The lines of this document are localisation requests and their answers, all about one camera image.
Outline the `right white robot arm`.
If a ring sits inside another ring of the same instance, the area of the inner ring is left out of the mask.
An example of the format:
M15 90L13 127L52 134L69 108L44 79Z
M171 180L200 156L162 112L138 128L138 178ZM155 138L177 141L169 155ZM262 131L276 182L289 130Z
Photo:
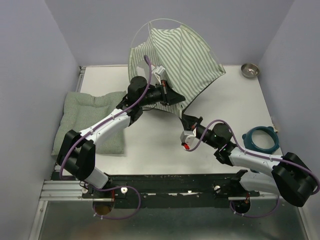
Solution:
M267 192L281 196L293 206L303 207L310 196L320 191L320 180L296 154L274 155L243 148L227 122L217 119L203 126L202 120L186 114L180 117L184 131L190 132L199 143L213 147L214 156L221 164L248 169L230 183L234 195Z

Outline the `green striped pet tent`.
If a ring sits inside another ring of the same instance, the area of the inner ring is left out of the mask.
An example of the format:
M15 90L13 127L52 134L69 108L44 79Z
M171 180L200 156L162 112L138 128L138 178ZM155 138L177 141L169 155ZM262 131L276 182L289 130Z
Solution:
M185 101L171 106L158 103L156 108L181 117L190 104L226 71L211 54L181 26L174 29L150 30L147 40L130 49L128 76L138 75L138 66L148 56L155 66L164 66L162 77L169 86L185 97Z

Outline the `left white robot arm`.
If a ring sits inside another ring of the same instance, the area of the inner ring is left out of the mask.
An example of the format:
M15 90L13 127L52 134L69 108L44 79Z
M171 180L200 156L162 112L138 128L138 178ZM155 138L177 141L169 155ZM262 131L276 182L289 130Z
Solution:
M97 147L136 122L144 106L159 103L167 107L185 99L166 80L151 85L143 76L135 76L130 81L127 94L107 117L85 130L70 130L65 134L56 162L76 179L92 185L99 197L107 197L111 191L110 178L96 167Z

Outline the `green checkered cushion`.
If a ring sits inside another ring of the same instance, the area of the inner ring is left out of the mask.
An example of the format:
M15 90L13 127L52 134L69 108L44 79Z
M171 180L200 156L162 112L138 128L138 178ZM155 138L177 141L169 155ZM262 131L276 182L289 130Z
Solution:
M103 96L69 92L64 101L63 116L55 135L51 155L58 155L68 131L80 132L101 121L116 108L125 95L124 91L115 91Z

